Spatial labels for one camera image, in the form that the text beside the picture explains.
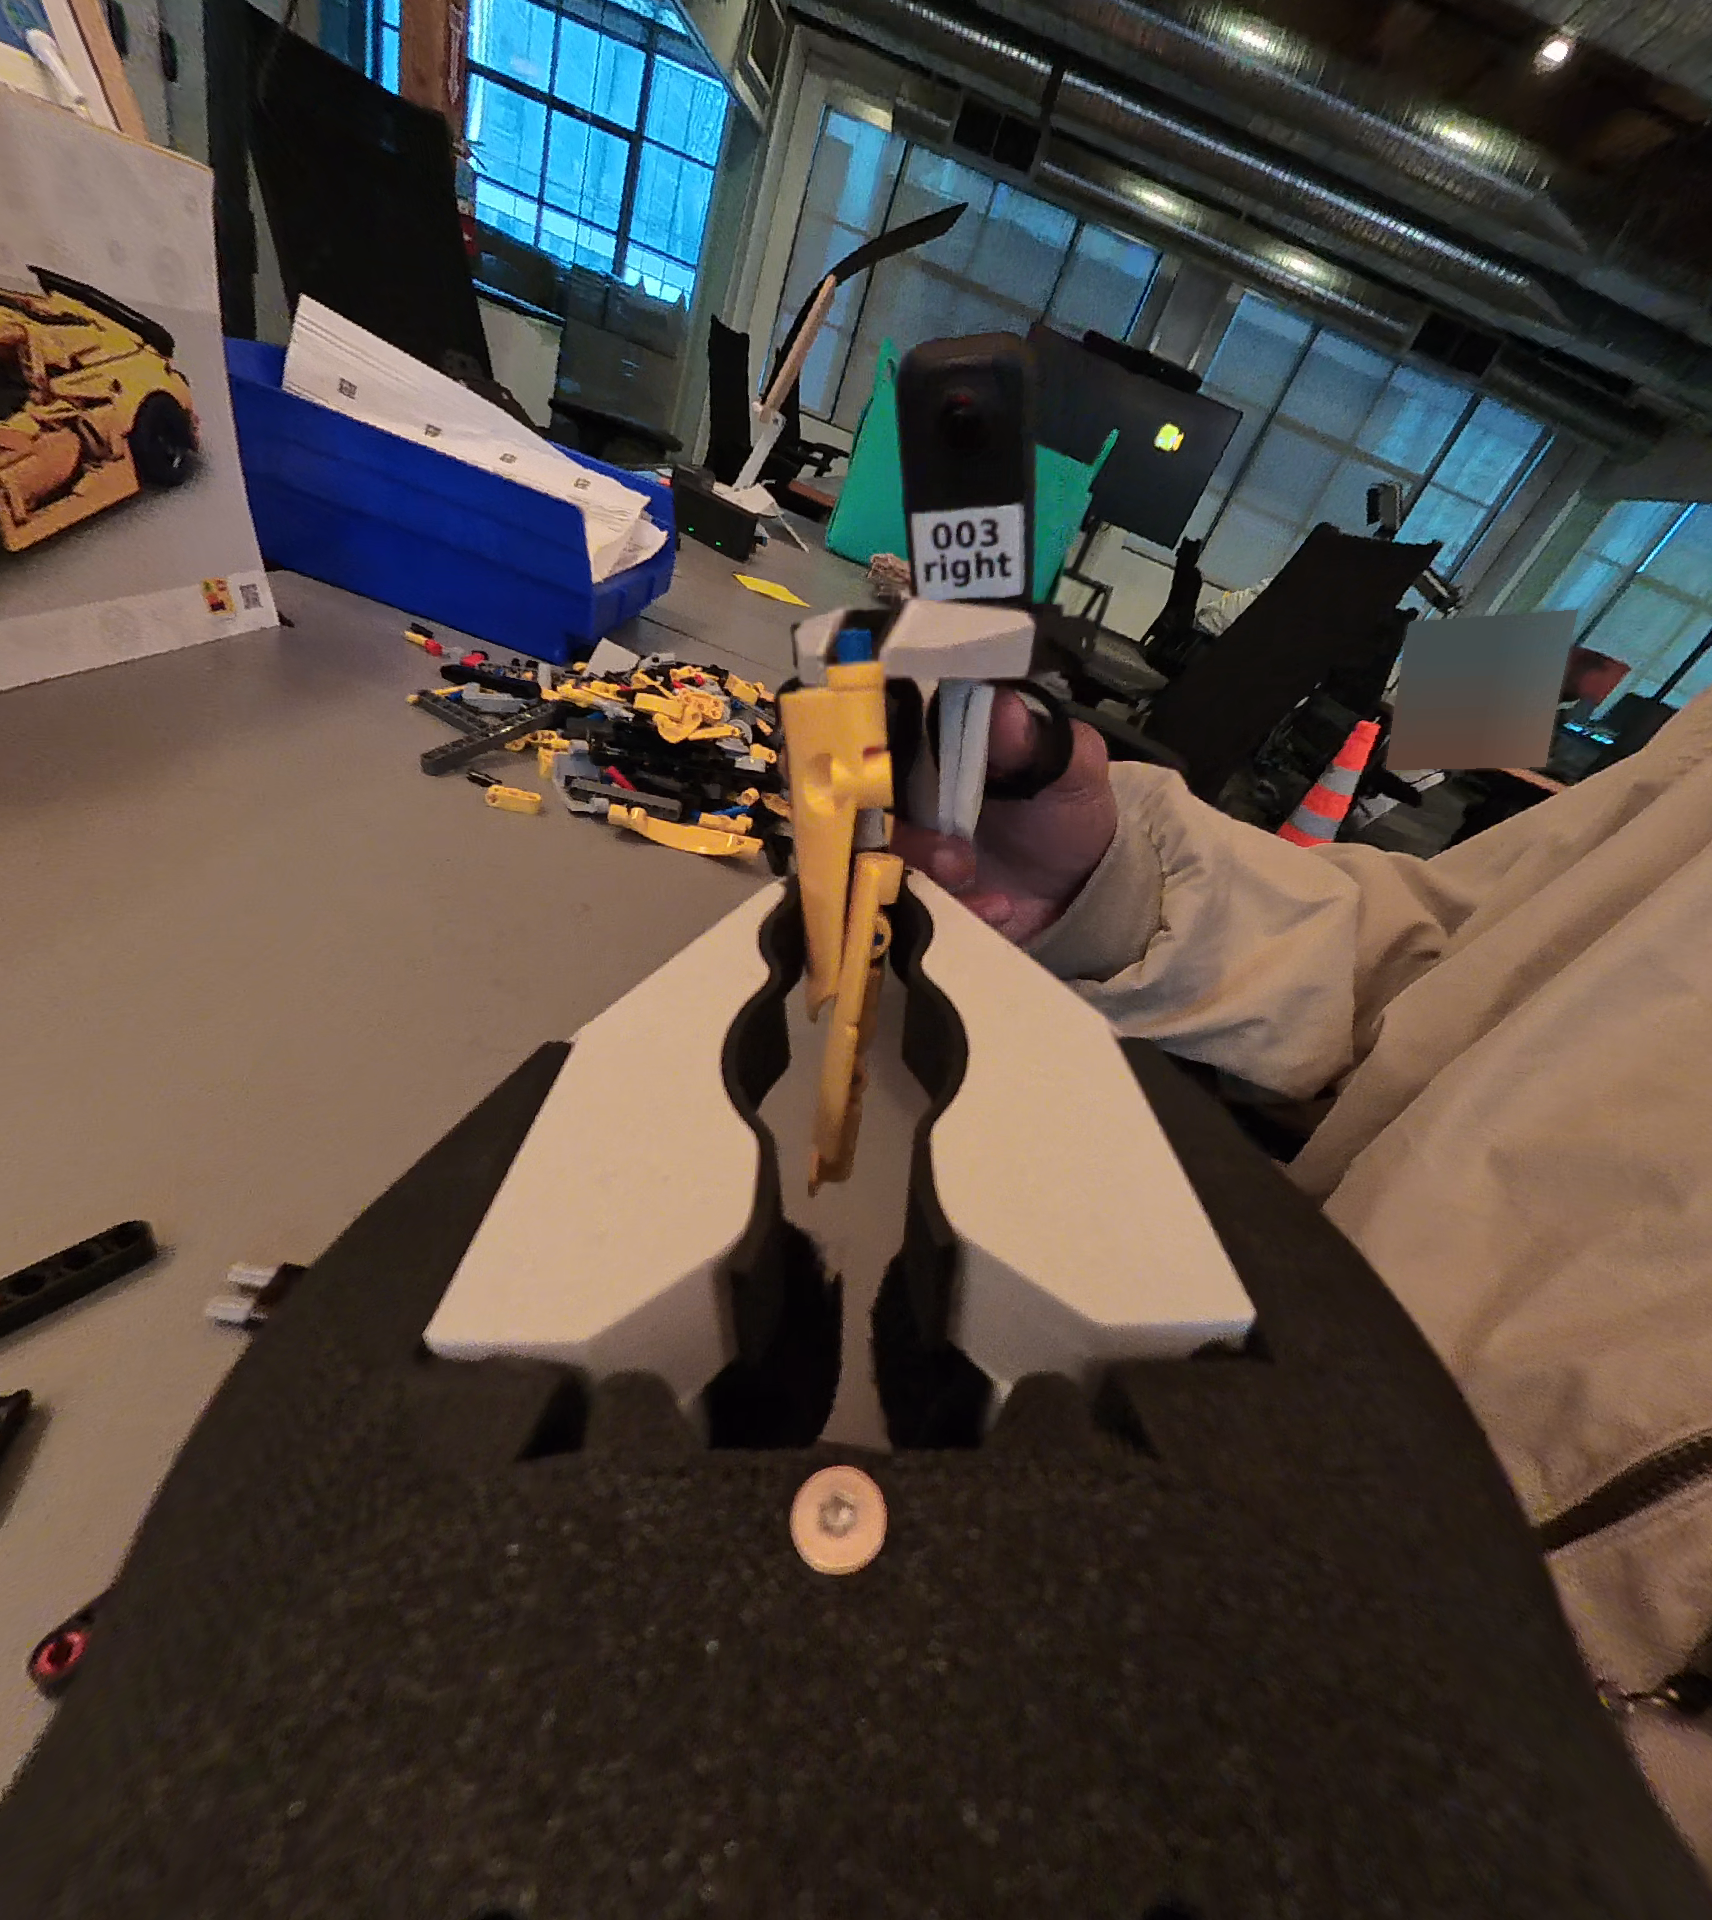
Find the orange traffic cone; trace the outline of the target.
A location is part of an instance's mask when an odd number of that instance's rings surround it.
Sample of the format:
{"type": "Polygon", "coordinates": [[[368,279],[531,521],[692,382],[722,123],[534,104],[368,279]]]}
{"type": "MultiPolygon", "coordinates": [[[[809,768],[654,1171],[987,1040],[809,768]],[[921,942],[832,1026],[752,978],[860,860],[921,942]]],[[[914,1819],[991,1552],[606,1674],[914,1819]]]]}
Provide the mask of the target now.
{"type": "Polygon", "coordinates": [[[1361,720],[1348,729],[1331,764],[1276,827],[1278,839],[1302,849],[1334,844],[1355,810],[1359,785],[1370,768],[1380,734],[1378,720],[1361,720]]]}

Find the black monitor screen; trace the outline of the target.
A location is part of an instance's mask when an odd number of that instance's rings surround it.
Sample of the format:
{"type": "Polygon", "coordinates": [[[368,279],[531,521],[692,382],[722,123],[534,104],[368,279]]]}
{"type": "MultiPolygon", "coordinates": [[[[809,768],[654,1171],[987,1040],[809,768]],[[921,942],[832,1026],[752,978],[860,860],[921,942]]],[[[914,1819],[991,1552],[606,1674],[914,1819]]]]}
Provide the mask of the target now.
{"type": "Polygon", "coordinates": [[[1026,341],[1039,379],[1041,448],[1095,470],[1098,523],[1177,549],[1242,411],[1202,394],[1201,375],[1146,348],[1044,322],[1026,341]]]}

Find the person's beige jacket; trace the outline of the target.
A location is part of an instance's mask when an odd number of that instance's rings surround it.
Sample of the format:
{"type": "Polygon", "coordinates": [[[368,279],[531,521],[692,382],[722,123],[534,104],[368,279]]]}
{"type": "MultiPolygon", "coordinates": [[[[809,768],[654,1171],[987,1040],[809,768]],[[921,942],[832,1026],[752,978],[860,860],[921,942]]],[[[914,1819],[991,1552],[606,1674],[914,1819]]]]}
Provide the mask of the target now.
{"type": "Polygon", "coordinates": [[[1455,1375],[1712,1883],[1712,686],[1368,911],[1355,1064],[1294,1176],[1455,1375]]]}

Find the black box green light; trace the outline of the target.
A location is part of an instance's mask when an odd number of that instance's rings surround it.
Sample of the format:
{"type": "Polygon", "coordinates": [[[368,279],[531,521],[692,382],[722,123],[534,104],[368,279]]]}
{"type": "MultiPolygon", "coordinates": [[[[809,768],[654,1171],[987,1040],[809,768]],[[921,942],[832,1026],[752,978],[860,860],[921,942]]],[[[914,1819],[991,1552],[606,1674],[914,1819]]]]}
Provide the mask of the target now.
{"type": "Polygon", "coordinates": [[[721,486],[707,468],[670,470],[677,538],[701,543],[737,563],[749,563],[763,542],[763,507],[721,486]]]}

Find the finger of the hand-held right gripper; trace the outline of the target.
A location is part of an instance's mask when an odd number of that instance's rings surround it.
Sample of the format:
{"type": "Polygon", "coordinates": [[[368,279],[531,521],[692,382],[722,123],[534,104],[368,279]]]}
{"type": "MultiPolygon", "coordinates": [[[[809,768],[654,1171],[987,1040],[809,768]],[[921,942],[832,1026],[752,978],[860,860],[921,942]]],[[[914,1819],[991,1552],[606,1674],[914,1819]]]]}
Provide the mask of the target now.
{"type": "Polygon", "coordinates": [[[1014,601],[918,600],[886,630],[886,680],[1014,683],[1035,675],[1037,613],[1014,601]]]}
{"type": "Polygon", "coordinates": [[[882,651],[890,631],[893,612],[880,605],[832,608],[799,621],[791,691],[882,694],[888,687],[882,651]]]}

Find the pile of yellow black bricks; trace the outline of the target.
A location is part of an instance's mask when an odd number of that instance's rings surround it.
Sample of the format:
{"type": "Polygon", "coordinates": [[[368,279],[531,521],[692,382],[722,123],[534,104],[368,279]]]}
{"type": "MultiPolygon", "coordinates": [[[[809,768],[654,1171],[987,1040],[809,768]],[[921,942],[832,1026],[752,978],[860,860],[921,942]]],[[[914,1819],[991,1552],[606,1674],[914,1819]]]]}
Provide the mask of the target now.
{"type": "Polygon", "coordinates": [[[612,639],[565,663],[494,655],[421,621],[402,639],[437,665],[409,697],[447,729],[421,756],[427,776],[460,778],[500,812],[534,817],[554,803],[658,847],[791,874],[773,686],[612,639]]]}

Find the person's right hand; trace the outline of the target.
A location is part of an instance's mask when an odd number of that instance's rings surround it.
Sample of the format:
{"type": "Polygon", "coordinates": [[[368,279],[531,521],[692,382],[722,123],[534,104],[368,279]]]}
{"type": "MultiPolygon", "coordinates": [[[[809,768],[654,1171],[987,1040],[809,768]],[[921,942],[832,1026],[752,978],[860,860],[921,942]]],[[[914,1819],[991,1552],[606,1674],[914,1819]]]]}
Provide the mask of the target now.
{"type": "Polygon", "coordinates": [[[1057,732],[1014,687],[995,694],[987,784],[973,836],[897,821],[890,849],[1026,945],[1055,926],[1107,857],[1119,829],[1105,738],[1083,720],[1057,732]]]}

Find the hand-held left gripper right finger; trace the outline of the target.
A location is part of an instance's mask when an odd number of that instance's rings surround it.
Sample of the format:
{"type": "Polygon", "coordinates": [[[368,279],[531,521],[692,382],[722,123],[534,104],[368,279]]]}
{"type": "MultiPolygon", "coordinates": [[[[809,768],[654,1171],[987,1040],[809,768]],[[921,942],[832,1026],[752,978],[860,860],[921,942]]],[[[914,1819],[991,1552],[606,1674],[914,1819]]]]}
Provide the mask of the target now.
{"type": "Polygon", "coordinates": [[[918,1108],[871,1359],[893,1448],[973,1448],[1025,1379],[1247,1349],[1256,1307],[1109,1019],[907,876],[890,965],[918,1108]]]}

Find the silver air duct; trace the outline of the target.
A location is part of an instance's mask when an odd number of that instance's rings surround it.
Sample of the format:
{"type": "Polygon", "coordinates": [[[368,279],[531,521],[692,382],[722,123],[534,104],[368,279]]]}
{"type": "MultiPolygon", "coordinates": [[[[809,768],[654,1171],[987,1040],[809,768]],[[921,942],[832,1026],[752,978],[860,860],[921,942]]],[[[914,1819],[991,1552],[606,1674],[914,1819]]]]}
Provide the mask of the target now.
{"type": "Polygon", "coordinates": [[[1712,21],[1629,3],[796,3],[998,111],[1405,296],[1712,419],[1712,21]],[[1578,50],[1538,73],[1547,33],[1578,50]]]}

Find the yellow toy car hood assembly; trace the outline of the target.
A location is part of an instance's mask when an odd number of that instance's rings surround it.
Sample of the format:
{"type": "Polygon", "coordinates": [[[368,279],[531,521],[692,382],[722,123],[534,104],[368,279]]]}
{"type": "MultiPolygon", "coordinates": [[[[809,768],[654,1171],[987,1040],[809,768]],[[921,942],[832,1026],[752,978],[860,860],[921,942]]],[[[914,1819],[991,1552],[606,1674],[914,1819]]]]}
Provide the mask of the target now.
{"type": "Polygon", "coordinates": [[[826,1018],[810,1192],[850,1178],[869,1051],[893,947],[905,866],[893,852],[894,768],[884,691],[787,689],[791,827],[805,932],[805,1002],[826,1018]]]}

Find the instruction booklet car picture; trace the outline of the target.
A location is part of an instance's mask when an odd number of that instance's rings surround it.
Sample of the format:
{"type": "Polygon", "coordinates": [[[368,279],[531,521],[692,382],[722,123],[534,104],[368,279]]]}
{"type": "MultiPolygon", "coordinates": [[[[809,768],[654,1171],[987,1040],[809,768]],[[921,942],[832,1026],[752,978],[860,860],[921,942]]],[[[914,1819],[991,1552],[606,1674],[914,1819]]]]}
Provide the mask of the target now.
{"type": "Polygon", "coordinates": [[[277,626],[215,174],[0,83],[0,694],[277,626]]]}

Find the black connector white axles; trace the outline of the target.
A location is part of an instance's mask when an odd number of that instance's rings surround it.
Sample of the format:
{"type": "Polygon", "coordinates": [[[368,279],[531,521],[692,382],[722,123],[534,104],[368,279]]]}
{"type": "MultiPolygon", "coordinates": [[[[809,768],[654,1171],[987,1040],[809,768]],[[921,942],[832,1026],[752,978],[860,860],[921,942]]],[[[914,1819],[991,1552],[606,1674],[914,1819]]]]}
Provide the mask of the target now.
{"type": "Polygon", "coordinates": [[[202,1316],[231,1332],[256,1332],[311,1272],[305,1262],[232,1262],[220,1289],[204,1301],[202,1316]]]}

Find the white paper sheets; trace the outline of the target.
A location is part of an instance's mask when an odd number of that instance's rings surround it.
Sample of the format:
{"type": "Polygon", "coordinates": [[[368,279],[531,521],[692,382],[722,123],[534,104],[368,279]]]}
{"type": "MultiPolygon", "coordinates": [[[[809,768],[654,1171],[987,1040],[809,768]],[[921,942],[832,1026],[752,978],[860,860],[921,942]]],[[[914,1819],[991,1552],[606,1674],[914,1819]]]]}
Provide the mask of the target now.
{"type": "Polygon", "coordinates": [[[640,481],[552,444],[487,395],[301,296],[285,355],[285,390],[339,415],[471,468],[493,471],[580,515],[593,582],[651,561],[670,533],[640,481]]]}

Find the black standing panel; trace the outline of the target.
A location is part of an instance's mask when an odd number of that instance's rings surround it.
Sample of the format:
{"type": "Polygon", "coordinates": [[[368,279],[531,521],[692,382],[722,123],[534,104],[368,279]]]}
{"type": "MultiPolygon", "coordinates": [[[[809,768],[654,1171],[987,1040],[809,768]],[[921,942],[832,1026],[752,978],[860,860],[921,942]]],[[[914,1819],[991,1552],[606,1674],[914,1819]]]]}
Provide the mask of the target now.
{"type": "Polygon", "coordinates": [[[245,26],[249,155],[290,302],[490,375],[445,122],[262,12],[245,26]]]}

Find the large paned window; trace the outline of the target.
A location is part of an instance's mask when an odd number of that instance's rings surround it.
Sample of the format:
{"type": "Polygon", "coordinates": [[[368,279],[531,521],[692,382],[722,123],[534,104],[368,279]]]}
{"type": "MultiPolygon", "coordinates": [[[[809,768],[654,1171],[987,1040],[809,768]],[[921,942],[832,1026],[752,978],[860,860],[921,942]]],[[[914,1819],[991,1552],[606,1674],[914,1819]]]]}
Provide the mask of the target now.
{"type": "Polygon", "coordinates": [[[478,287],[554,318],[572,279],[689,311],[731,114],[674,3],[471,3],[459,183],[478,287]]]}

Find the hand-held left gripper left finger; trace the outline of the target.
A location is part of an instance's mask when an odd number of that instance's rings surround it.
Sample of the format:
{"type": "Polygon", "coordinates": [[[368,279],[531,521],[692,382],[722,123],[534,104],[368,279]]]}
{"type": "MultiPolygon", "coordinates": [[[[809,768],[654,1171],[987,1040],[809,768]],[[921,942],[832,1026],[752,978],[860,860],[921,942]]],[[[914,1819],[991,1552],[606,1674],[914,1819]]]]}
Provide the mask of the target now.
{"type": "Polygon", "coordinates": [[[773,881],[571,1040],[432,1311],[443,1359],[644,1373],[721,1448],[831,1415],[831,1270],[760,1108],[792,1064],[796,890],[773,881]]]}

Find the grey desk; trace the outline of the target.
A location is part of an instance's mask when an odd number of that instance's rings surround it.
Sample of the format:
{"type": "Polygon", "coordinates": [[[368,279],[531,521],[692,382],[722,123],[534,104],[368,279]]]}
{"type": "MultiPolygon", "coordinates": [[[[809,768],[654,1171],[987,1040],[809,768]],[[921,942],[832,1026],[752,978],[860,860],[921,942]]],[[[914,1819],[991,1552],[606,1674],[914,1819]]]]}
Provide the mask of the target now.
{"type": "Polygon", "coordinates": [[[0,691],[0,1277],[147,1220],[149,1268],[0,1341],[0,1795],[57,1704],[29,1647],[106,1591],[245,1337],[541,1044],[766,871],[493,808],[407,615],[290,572],[273,630],[0,691]]]}

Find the blue plastic bin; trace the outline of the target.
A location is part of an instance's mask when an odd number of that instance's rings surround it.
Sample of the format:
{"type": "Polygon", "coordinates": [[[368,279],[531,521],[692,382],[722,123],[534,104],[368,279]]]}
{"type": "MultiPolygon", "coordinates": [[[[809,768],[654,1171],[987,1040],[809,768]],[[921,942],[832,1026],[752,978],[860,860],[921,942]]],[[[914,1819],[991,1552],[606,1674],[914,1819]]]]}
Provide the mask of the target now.
{"type": "Polygon", "coordinates": [[[635,477],[665,532],[643,563],[595,582],[582,515],[283,390],[285,348],[225,339],[245,491],[262,559],[524,658],[585,659],[674,575],[673,489],[635,477]]]}

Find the green folded board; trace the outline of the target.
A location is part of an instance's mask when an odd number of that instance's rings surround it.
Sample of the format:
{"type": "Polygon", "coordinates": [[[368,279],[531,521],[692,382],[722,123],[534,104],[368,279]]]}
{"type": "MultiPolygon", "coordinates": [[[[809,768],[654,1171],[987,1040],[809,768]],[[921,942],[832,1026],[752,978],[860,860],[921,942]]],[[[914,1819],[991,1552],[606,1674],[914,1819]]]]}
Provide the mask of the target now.
{"type": "MultiPolygon", "coordinates": [[[[897,382],[903,351],[893,337],[877,349],[871,397],[848,452],[848,470],[832,507],[824,543],[850,563],[874,555],[910,558],[903,498],[897,382]]],[[[1048,600],[1084,528],[1095,488],[1120,440],[1110,428],[1093,457],[1083,459],[1051,444],[1037,444],[1033,598],[1048,600]]]]}

